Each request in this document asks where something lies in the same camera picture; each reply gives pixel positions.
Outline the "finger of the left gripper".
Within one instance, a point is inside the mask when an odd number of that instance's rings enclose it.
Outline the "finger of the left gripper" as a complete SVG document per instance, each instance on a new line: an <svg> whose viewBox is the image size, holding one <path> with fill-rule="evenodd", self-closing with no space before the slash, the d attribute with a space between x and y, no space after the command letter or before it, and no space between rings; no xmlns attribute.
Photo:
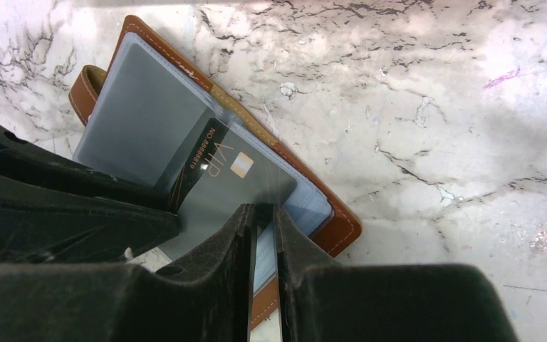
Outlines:
<svg viewBox="0 0 547 342"><path fill-rule="evenodd" d="M126 261L179 234L178 218L108 199L48 190L0 175L0 263Z"/></svg>
<svg viewBox="0 0 547 342"><path fill-rule="evenodd" d="M0 125L0 175L49 190L167 211L167 196L44 150Z"/></svg>

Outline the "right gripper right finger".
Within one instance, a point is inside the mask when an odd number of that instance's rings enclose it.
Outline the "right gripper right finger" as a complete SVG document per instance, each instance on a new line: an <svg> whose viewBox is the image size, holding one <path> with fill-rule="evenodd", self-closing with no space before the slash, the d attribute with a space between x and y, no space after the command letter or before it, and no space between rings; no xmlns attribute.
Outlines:
<svg viewBox="0 0 547 342"><path fill-rule="evenodd" d="M345 266L273 208L284 341L515 341L491 282L466 264Z"/></svg>

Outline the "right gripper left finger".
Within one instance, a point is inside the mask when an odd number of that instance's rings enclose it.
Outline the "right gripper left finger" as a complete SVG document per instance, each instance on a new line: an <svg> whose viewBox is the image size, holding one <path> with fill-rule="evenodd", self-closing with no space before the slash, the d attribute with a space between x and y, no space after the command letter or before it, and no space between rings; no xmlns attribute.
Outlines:
<svg viewBox="0 0 547 342"><path fill-rule="evenodd" d="M247 341L258 207L163 271L0 264L0 341Z"/></svg>

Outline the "brown leather card holder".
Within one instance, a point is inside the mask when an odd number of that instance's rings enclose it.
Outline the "brown leather card holder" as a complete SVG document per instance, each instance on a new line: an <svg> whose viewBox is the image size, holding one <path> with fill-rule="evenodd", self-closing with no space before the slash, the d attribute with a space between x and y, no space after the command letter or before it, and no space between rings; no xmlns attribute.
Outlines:
<svg viewBox="0 0 547 342"><path fill-rule="evenodd" d="M85 126L74 159L167 196L180 235L162 244L170 280L213 264L214 238L242 204L256 242L227 264L247 271L237 289L251 325L280 311L293 331L328 330L350 317L355 295L334 257L362 231L338 196L239 101L142 19L125 18L107 69L87 65L68 95Z"/></svg>

